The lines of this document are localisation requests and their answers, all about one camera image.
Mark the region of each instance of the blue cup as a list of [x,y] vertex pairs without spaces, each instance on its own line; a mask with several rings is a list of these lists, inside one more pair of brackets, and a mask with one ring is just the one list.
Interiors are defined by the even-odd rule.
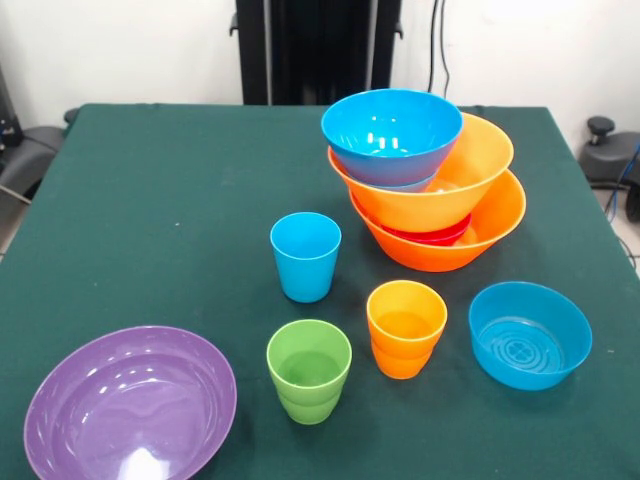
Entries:
[[275,223],[270,237],[285,295],[300,303],[324,298],[342,240],[338,224],[319,213],[292,213]]

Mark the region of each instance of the black pole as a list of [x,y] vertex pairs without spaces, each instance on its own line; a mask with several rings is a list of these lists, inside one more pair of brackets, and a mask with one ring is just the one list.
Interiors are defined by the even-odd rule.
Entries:
[[17,147],[22,143],[22,139],[22,128],[0,69],[0,153],[2,153],[2,146]]

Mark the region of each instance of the plastic cup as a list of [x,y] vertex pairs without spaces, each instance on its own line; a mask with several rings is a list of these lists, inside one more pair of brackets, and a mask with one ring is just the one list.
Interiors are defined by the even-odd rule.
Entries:
[[271,245],[287,297],[312,303],[329,293],[341,240],[338,224],[319,213],[292,213],[275,223]]
[[330,323],[297,320],[273,334],[267,365],[289,417],[315,425],[331,415],[340,399],[351,366],[351,344]]
[[367,301],[371,348],[388,377],[415,377],[426,365],[447,323],[447,306],[433,289],[395,280],[376,288]]

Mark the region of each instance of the dark green table cover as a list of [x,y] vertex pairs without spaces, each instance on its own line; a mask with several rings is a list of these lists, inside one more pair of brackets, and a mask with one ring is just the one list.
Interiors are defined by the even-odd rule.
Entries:
[[[23,420],[46,374],[97,336],[147,324],[204,336],[237,376],[235,423],[198,479],[639,478],[640,284],[548,111],[468,109],[512,138],[528,210],[511,236],[444,274],[382,253],[327,164],[322,111],[82,109],[0,265],[0,478],[31,478]],[[273,222],[298,210],[343,230],[333,289],[313,305],[284,297],[269,243]],[[409,381],[378,371],[365,321],[369,292],[397,278],[449,307]],[[511,390],[474,360],[469,304],[502,280],[558,289],[591,321],[591,356],[555,389]],[[270,335],[305,317],[353,345],[342,399],[315,427],[287,418],[265,364]]]

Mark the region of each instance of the blue bowl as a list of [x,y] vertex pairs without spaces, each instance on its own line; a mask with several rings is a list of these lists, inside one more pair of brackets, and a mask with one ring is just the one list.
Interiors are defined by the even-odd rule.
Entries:
[[424,180],[420,180],[416,183],[409,183],[408,185],[371,185],[375,188],[382,188],[383,190],[391,190],[394,192],[405,192],[405,193],[420,193],[424,192],[432,180],[435,178],[436,174],[425,178]]
[[414,90],[371,90],[343,98],[322,117],[322,132],[355,179],[399,186],[433,175],[462,130],[455,105]]
[[520,390],[553,387],[591,351],[591,327],[582,311],[555,290],[534,283],[486,288],[471,303],[469,326],[480,366]]

